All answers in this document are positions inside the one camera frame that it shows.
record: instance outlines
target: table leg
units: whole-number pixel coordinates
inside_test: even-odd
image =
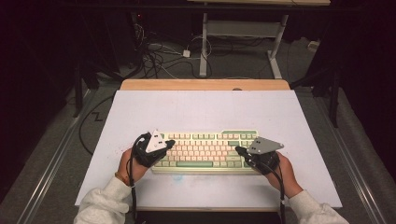
[[[199,66],[199,76],[206,77],[206,63],[207,63],[207,13],[204,13],[204,19],[202,23],[202,51],[201,51],[201,63]]]
[[[274,78],[282,78],[282,76],[280,75],[279,67],[277,66],[277,62],[276,62],[276,53],[279,48],[280,41],[282,40],[282,35],[283,35],[283,32],[285,31],[286,22],[288,21],[288,17],[289,17],[289,15],[284,15],[282,17],[282,21],[279,24],[279,27],[277,29],[274,47],[272,50],[268,50],[268,60],[271,64]]]

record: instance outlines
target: wooden table edge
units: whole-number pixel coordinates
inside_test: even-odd
[[[121,91],[288,91],[283,79],[126,79]]]

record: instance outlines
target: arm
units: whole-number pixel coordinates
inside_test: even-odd
[[[131,157],[131,149],[122,153],[117,176],[111,178],[104,189],[92,189],[78,209],[74,223],[124,223],[129,210],[125,202],[131,193],[126,164]],[[134,181],[138,181],[148,170],[135,159],[133,162]]]
[[[276,173],[280,175],[279,167],[283,176],[283,184],[285,187],[285,194],[289,198],[291,209],[296,214],[299,223],[348,223],[343,217],[335,212],[328,204],[319,204],[309,195],[308,191],[303,190],[297,183],[293,168],[288,158],[284,157],[279,152],[279,166],[276,168]],[[266,175],[270,184],[280,189],[279,183],[273,174]]]

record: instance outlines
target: white table surface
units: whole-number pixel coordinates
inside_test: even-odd
[[[285,145],[296,178],[319,203],[342,207],[294,91],[118,91],[76,205],[103,188],[141,133],[247,130]],[[155,175],[136,184],[138,210],[268,211],[279,193],[261,175]]]

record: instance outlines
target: motion capture device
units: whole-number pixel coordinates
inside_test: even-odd
[[[250,147],[235,147],[238,154],[245,158],[245,162],[262,175],[272,173],[279,165],[276,150],[283,148],[283,144],[257,137]]]
[[[143,133],[134,141],[132,146],[132,155],[127,162],[127,171],[129,177],[129,183],[131,185],[132,193],[132,219],[136,223],[136,191],[134,187],[133,177],[133,158],[136,161],[146,167],[151,167],[157,161],[166,156],[166,151],[171,149],[175,144],[174,140],[163,141],[163,136],[155,130],[151,133]]]
[[[152,134],[144,133],[138,138],[133,156],[137,162],[149,168],[166,156],[166,151],[174,144],[174,140],[163,141],[163,136],[157,130]]]

